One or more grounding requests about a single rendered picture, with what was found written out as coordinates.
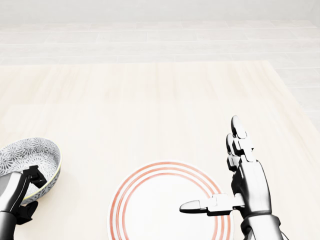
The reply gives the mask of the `grey floral patterned bowl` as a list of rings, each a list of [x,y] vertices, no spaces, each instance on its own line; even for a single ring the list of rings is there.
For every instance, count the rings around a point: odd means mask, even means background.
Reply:
[[[35,165],[46,179],[46,184],[38,188],[31,183],[22,205],[38,200],[53,188],[61,172],[60,149],[53,141],[42,137],[17,140],[0,148],[0,176],[22,172]]]

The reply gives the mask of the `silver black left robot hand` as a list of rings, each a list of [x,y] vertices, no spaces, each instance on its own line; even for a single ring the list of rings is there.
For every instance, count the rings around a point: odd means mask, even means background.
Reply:
[[[23,206],[22,202],[30,184],[42,188],[47,183],[37,165],[30,166],[23,172],[14,171],[0,177],[0,213],[8,213],[22,225],[32,220],[38,207],[36,200]]]

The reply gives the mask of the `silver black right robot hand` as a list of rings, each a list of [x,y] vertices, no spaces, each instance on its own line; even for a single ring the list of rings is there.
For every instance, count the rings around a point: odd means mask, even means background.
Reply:
[[[271,214],[271,196],[264,169],[254,157],[251,138],[236,115],[231,118],[231,133],[227,134],[225,142],[227,166],[233,172],[233,196],[215,193],[208,199],[186,202],[179,207],[179,211],[224,216],[238,210],[243,218]]]

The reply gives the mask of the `white plate with red rings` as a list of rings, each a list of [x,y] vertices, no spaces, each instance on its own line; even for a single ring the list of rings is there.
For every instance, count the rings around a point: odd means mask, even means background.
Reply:
[[[181,161],[149,162],[119,184],[108,207],[109,240],[233,240],[233,215],[180,212],[222,189],[202,169]]]

